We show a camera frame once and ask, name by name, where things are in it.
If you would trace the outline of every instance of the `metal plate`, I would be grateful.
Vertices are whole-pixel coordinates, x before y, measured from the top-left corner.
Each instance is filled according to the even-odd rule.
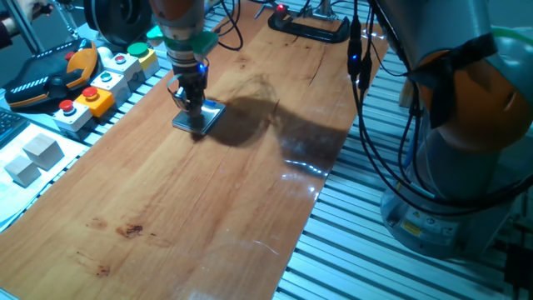
[[[222,103],[206,100],[200,116],[190,118],[186,112],[180,112],[172,120],[172,126],[186,132],[206,135],[225,109],[226,106]]]

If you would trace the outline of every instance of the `wooden table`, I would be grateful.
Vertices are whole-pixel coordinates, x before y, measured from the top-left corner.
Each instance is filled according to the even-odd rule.
[[[243,4],[240,52],[210,55],[207,95],[227,105],[210,135],[172,127],[167,75],[0,235],[1,288],[21,299],[271,297],[356,109],[346,43],[272,31],[258,8]]]

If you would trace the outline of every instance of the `cable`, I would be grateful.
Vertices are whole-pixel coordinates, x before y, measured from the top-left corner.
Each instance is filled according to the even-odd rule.
[[[383,70],[385,70],[385,72],[387,72],[389,75],[391,76],[394,76],[394,77],[404,77],[405,75],[407,75],[407,73],[402,73],[402,74],[395,74],[391,71],[389,71],[385,66],[383,66],[383,62],[381,61],[381,58],[379,56],[379,54],[377,54],[377,49],[376,49],[376,45],[374,45],[373,42],[369,42],[372,47],[374,48],[374,53],[376,54],[376,57],[377,57],[377,61],[380,62],[380,66],[383,68]]]
[[[337,0],[335,2],[333,2],[332,4],[330,4],[330,7],[332,7],[333,5],[336,5],[338,3],[351,3],[350,1],[346,1],[346,0]]]
[[[235,13],[235,0],[232,0],[232,18],[233,18],[233,16],[234,16],[234,13]],[[230,22],[230,20],[229,20],[229,18],[228,18],[227,21],[225,21],[224,23],[222,23],[219,27],[215,28],[215,29],[213,30],[213,32],[214,32],[214,33],[220,33],[220,31],[222,30],[222,28],[223,28],[224,26],[226,26],[229,22]]]
[[[413,112],[410,112],[410,113],[414,113],[415,114],[415,134],[414,134],[414,142],[413,142],[413,159],[412,159],[412,164],[413,164],[413,171],[415,173],[415,177],[416,177],[416,180],[418,181],[418,184],[420,184],[420,186],[426,190],[427,192],[431,192],[429,188],[427,188],[427,185],[426,183],[424,182],[424,180],[422,179],[422,177],[420,176],[420,174],[418,173],[418,159],[416,159],[416,155],[418,153],[418,134],[420,133],[420,99],[419,99],[419,95],[418,95],[418,88],[416,88],[415,84],[413,83]]]
[[[239,18],[241,17],[241,0],[237,0],[237,5],[238,5],[237,6],[237,17],[235,18],[235,24],[239,23]],[[234,26],[231,26],[225,32],[219,33],[218,36],[223,37],[227,35],[228,33],[230,33],[234,28],[235,28]]]
[[[237,31],[237,35],[239,36],[239,46],[238,47],[230,47],[230,46],[227,46],[227,45],[223,44],[222,42],[218,42],[218,44],[221,45],[222,47],[228,49],[228,50],[239,51],[239,50],[242,49],[242,46],[244,46],[244,41],[242,40],[241,30],[237,26],[237,23],[235,22],[235,20],[233,20],[233,17],[230,14],[230,12],[227,10],[227,7],[226,7],[226,4],[224,3],[224,0],[221,0],[220,4],[222,5],[222,8],[224,8],[224,12],[226,12],[226,15],[230,19],[230,22],[232,23],[232,26]]]
[[[306,4],[303,5],[303,7],[300,9],[300,12],[296,14],[296,17],[301,17],[301,15],[306,11],[306,8],[309,6],[309,3],[311,0],[307,0]]]

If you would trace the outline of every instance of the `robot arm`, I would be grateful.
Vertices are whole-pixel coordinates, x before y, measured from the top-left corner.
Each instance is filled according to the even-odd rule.
[[[499,151],[533,119],[531,45],[495,38],[485,0],[375,0],[430,112],[431,127],[454,148]]]
[[[190,118],[198,117],[205,101],[207,67],[205,56],[217,45],[218,36],[203,31],[203,0],[150,0],[167,47],[179,88],[169,92]]]

